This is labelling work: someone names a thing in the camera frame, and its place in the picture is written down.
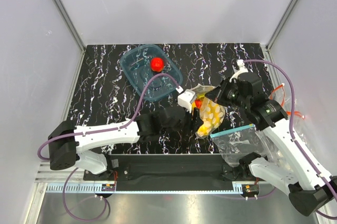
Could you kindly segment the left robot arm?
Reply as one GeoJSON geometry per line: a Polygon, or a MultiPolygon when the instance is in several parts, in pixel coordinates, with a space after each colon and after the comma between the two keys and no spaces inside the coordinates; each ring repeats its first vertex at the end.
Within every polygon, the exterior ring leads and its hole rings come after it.
{"type": "Polygon", "coordinates": [[[114,167],[107,155],[94,153],[94,148],[155,141],[164,133],[176,131],[195,133],[202,123],[198,109],[189,112],[180,106],[108,125],[75,126],[66,120],[48,137],[49,167],[55,171],[81,168],[107,180],[112,177],[114,167]]]}

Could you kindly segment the red pepper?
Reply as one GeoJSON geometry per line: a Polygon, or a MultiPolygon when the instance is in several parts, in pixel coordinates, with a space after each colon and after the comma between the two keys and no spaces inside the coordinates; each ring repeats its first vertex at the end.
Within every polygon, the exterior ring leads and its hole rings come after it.
{"type": "Polygon", "coordinates": [[[196,100],[194,101],[194,103],[195,103],[195,106],[196,106],[198,109],[200,109],[201,106],[202,106],[202,104],[203,104],[203,100],[202,100],[202,99],[196,99],[196,100]]]}

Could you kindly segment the red tomato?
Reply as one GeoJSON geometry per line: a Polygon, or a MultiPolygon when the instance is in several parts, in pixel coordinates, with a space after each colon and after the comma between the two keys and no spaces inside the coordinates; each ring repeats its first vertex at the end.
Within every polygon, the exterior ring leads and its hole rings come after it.
{"type": "Polygon", "coordinates": [[[153,72],[161,73],[164,69],[164,60],[160,57],[154,57],[151,59],[150,68],[153,72]]]}

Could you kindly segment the white dotted zip bag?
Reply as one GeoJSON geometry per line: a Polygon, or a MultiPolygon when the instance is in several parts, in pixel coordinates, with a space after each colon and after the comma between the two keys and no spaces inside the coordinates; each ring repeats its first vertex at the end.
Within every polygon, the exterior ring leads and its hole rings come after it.
{"type": "Polygon", "coordinates": [[[191,90],[196,94],[196,100],[192,102],[192,112],[194,109],[199,112],[199,119],[203,121],[203,124],[197,128],[197,138],[203,139],[209,136],[215,131],[223,122],[225,117],[225,107],[214,103],[210,99],[205,97],[205,94],[212,91],[214,86],[204,86],[198,84],[191,90]]]}

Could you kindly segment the yellow banana bunch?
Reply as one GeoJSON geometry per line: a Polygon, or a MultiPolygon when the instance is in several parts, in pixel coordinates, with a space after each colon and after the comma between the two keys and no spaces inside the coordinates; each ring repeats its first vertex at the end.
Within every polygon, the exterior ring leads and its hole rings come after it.
{"type": "Polygon", "coordinates": [[[206,98],[205,95],[199,95],[197,96],[197,99],[203,100],[203,104],[199,109],[200,117],[204,121],[203,124],[211,124],[213,130],[217,129],[223,122],[225,108],[206,98]]]}

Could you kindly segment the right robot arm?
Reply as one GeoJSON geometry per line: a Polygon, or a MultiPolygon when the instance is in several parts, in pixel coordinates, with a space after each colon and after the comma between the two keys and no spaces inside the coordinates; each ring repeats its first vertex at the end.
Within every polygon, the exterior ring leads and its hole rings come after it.
{"type": "Polygon", "coordinates": [[[336,195],[336,177],[331,175],[309,152],[290,125],[288,115],[275,100],[267,97],[263,83],[255,73],[241,73],[225,78],[206,94],[221,106],[244,109],[248,120],[280,150],[291,171],[252,152],[242,157],[236,167],[226,165],[226,174],[245,180],[260,178],[286,194],[293,207],[309,216],[336,195]]]}

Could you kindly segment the yellow lemon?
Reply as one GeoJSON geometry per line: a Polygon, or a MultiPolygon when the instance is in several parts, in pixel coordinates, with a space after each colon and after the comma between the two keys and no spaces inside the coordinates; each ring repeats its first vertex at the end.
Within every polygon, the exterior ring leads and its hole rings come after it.
{"type": "Polygon", "coordinates": [[[211,124],[203,124],[197,130],[197,135],[200,137],[206,137],[211,133],[212,130],[213,130],[213,127],[211,124]]]}

